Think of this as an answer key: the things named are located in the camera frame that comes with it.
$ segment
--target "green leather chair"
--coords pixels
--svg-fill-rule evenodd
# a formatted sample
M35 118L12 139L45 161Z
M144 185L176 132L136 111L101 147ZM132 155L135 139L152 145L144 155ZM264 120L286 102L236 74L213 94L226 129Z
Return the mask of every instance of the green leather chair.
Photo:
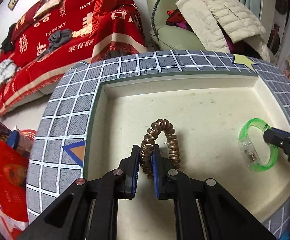
M168 14L166 11L176 10L175 3L178 0L160 0L155 13L155 27L158 32L159 41L153 30L151 30L152 41L157 44L161 50L205 50L205 47L197 38L195 33L188 30L166 25ZM156 0L147 0L149 14L152 14Z

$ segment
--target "green wristband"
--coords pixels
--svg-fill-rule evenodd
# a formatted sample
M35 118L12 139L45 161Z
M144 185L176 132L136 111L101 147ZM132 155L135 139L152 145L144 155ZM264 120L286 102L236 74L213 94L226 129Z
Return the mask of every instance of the green wristband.
M265 121L259 118L250 119L241 129L239 133L239 147L241 152L243 153L244 159L247 163L247 166L251 171L267 171L277 161L278 157L278 147L275 145L270 144L270 158L269 162L266 165L263 165L258 157L258 154L248 136L248 128L250 126L257 127L265 132L267 129L271 127Z

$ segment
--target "silver rivet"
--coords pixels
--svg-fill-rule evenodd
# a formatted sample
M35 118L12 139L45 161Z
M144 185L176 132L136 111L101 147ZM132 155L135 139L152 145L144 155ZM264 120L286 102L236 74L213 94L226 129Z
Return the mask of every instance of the silver rivet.
M177 171L177 170L174 170L174 169L170 169L170 170L168 171L168 174L171 175L171 176L175 176L175 175L178 174L178 171Z
M123 170L116 169L116 170L113 171L113 173L114 173L114 175L119 176L119 175L122 175L123 174Z
M76 185L83 185L84 183L85 183L85 179L83 179L83 178L78 178L75 181Z
M208 180L206 180L206 184L208 186L215 186L216 185L216 180L214 180L214 179L208 179Z

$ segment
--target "checkered tablecloth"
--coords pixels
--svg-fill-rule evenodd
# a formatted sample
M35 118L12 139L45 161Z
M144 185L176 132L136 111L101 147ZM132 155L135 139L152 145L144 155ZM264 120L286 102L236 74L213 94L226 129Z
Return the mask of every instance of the checkered tablecloth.
M253 59L254 69L277 98L290 120L290 82L274 65ZM111 58L88 64L78 62L59 81L40 122L27 175L27 206L32 222L76 178L82 168L62 146L86 139L87 126L100 82L144 74L211 71L255 74L233 55L210 51L157 51ZM290 223L290 198L264 225L279 237Z

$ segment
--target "white floor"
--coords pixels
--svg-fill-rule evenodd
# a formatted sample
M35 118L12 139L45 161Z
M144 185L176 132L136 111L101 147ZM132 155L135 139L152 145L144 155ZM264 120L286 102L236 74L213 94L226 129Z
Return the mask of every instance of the white floor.
M37 131L50 96L46 95L22 105L5 114L0 121L11 130L16 125L20 130L32 129Z

